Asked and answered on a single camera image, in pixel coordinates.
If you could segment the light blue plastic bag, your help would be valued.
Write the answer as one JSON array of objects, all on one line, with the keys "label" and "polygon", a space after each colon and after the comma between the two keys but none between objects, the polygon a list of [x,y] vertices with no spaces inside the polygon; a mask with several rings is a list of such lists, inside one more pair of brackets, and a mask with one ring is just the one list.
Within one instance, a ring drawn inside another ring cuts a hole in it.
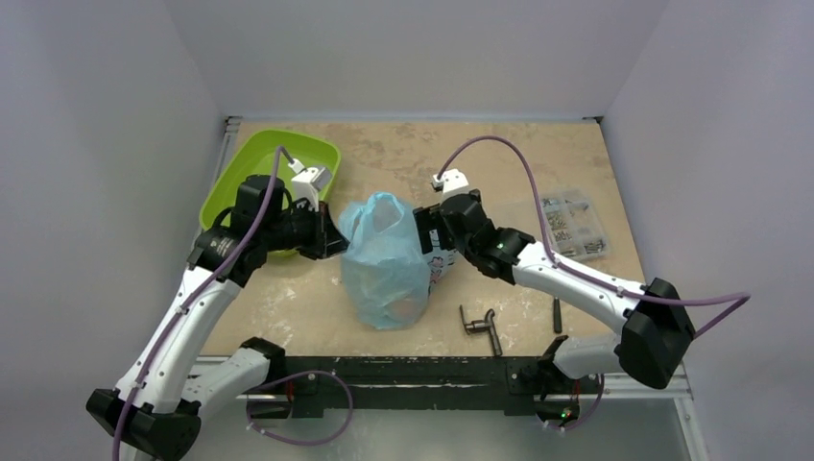
[{"label": "light blue plastic bag", "polygon": [[432,291],[457,259],[431,236],[425,254],[413,206],[388,192],[352,202],[338,229],[348,241],[340,257],[342,283],[358,319],[376,329],[408,328],[425,312]]}]

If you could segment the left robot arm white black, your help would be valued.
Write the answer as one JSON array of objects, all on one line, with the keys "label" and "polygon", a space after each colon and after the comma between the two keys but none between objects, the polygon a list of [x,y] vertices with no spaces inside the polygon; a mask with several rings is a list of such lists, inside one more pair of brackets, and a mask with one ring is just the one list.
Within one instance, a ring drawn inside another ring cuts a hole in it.
[{"label": "left robot arm white black", "polygon": [[229,400],[254,389],[291,392],[284,349],[258,337],[199,376],[192,369],[269,253],[293,250],[319,260],[347,247],[319,197],[329,177],[317,167],[290,182],[248,176],[234,204],[196,239],[177,295],[144,351],[113,388],[97,389],[87,401],[89,414],[113,439],[115,459],[180,460]]}]

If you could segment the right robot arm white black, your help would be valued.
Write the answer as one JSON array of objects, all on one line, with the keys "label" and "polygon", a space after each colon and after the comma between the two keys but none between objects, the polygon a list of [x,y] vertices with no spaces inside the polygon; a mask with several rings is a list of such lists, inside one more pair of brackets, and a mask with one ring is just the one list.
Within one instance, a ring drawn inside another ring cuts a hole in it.
[{"label": "right robot arm white black", "polygon": [[667,280],[615,278],[559,254],[514,228],[497,227],[477,190],[414,210],[423,252],[453,250],[479,273],[547,293],[606,325],[593,338],[559,338],[539,364],[541,383],[561,391],[579,377],[624,372],[653,389],[670,383],[695,338],[686,301]]}]

